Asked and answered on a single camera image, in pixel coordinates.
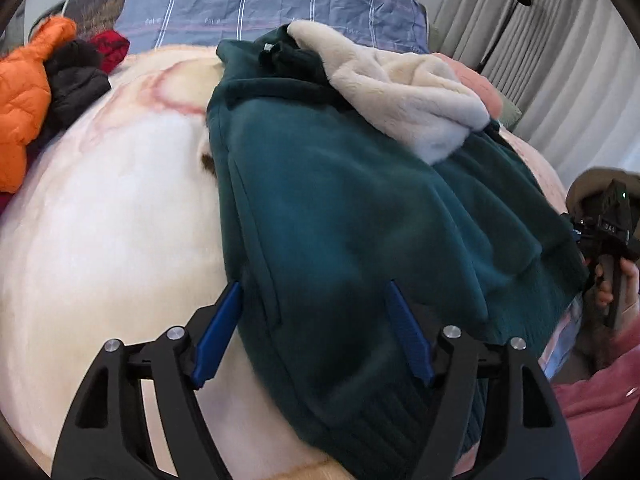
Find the person's right hand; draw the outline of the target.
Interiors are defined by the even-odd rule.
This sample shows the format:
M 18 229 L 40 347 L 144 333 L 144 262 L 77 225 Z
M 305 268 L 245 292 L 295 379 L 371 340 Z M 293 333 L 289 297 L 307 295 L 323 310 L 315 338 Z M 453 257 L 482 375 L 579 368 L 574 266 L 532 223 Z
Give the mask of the person's right hand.
M 615 312 L 613 328 L 623 333 L 639 315 L 639 269 L 633 262 L 620 259 L 617 276 L 603 261 L 596 266 L 596 305 L 604 313 Z

